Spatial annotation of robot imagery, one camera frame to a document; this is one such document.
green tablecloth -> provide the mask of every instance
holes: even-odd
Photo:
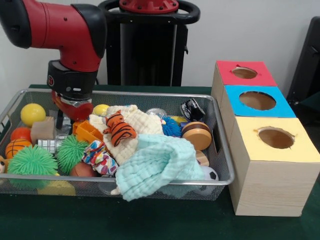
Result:
[[[44,86],[32,85],[33,88]],[[209,87],[96,87],[104,91],[210,94]],[[0,195],[6,239],[320,239],[320,185],[301,217],[235,216],[229,190],[212,201]]]

wire mesh tray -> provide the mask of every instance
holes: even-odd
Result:
[[[135,104],[142,111],[151,108],[164,109],[168,115],[181,116],[180,104],[195,98],[199,106],[206,112],[204,122],[212,131],[213,140],[210,147],[204,150],[209,159],[210,167],[218,174],[219,181],[173,181],[163,186],[148,198],[154,199],[184,199],[211,200],[220,195],[226,185],[234,180],[234,169],[226,140],[221,115],[217,101],[208,95],[108,92],[94,91],[93,105]],[[50,110],[57,111],[51,99],[49,89],[26,89],[18,92],[0,115],[2,129],[0,135],[0,155],[4,156],[12,131],[21,126],[20,111],[26,105],[36,103],[43,106],[47,115]],[[32,181],[43,184],[45,188],[15,187],[15,181]],[[0,194],[27,195],[67,195],[79,197],[116,197],[111,196],[111,190],[116,188],[115,178],[108,177],[74,177],[74,176],[43,176],[0,174]]]

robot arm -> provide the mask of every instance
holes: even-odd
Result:
[[[53,101],[74,121],[86,119],[93,109],[90,98],[106,46],[103,12],[89,4],[0,0],[0,22],[17,47],[60,51],[60,60],[48,66]]]

stuffed tiger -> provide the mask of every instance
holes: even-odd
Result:
[[[121,110],[117,111],[109,118],[105,117],[104,120],[108,128],[103,131],[103,134],[111,134],[111,143],[115,147],[122,139],[136,138],[136,131],[132,126],[125,123],[124,116],[121,115]]]

blue box lid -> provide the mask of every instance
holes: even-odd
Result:
[[[295,118],[276,86],[226,85],[233,112],[243,117]]]

